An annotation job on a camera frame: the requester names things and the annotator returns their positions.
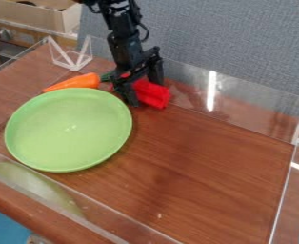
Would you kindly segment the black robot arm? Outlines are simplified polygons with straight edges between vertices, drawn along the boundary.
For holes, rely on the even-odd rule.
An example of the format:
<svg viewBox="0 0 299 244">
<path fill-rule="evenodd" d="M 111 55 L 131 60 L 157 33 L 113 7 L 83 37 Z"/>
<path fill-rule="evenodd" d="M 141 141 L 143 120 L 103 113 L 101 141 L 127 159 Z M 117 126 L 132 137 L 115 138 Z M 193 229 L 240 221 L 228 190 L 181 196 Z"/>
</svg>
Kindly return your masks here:
<svg viewBox="0 0 299 244">
<path fill-rule="evenodd" d="M 109 73 L 109 81 L 125 102 L 140 105 L 132 84 L 147 77 L 149 82 L 164 84 L 163 58 L 157 46 L 143 49 L 149 39 L 149 29 L 141 23 L 143 15 L 135 0 L 76 0 L 92 13 L 100 13 L 108 30 L 107 37 L 116 69 Z"/>
</svg>

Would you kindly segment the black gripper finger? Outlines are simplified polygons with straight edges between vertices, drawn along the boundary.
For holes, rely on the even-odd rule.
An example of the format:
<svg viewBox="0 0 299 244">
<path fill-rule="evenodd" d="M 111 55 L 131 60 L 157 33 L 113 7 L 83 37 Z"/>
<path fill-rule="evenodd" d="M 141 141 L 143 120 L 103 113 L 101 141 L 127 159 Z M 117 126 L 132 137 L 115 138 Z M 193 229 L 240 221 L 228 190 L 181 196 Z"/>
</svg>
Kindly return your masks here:
<svg viewBox="0 0 299 244">
<path fill-rule="evenodd" d="M 131 83 L 123 83 L 121 84 L 121 94 L 123 94 L 123 98 L 124 98 L 125 102 L 131 106 L 133 106 L 133 107 L 139 107 L 140 106 L 137 94 L 136 94 L 136 91 L 132 88 L 132 84 Z"/>
<path fill-rule="evenodd" d="M 164 85 L 163 60 L 159 59 L 149 65 L 148 79 L 152 83 Z"/>
</svg>

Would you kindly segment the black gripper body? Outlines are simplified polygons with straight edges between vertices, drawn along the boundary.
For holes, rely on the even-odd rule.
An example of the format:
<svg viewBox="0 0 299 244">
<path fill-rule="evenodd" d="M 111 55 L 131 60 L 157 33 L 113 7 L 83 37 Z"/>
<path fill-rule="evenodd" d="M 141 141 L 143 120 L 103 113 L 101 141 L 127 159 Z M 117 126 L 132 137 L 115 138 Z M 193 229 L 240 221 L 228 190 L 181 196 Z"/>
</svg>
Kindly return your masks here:
<svg viewBox="0 0 299 244">
<path fill-rule="evenodd" d="M 144 50 L 137 31 L 125 38 L 111 32 L 107 41 L 117 65 L 112 74 L 113 84 L 133 83 L 143 76 L 148 77 L 149 65 L 163 60 L 160 48 L 153 46 Z"/>
</svg>

